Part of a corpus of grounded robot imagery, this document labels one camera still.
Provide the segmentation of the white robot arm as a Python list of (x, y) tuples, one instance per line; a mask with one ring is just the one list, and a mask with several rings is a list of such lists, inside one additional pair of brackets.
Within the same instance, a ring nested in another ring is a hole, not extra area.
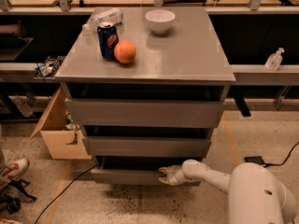
[(290, 190), (261, 165), (246, 162), (232, 173), (196, 160), (159, 169), (159, 180), (171, 186), (205, 181), (228, 195), (229, 224), (291, 224), (298, 204)]

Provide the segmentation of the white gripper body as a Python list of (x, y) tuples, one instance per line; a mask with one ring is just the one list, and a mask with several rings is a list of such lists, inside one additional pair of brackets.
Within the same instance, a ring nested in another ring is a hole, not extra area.
[(170, 167), (169, 182), (172, 186), (178, 186), (187, 182), (187, 177), (183, 173), (180, 165), (173, 165)]

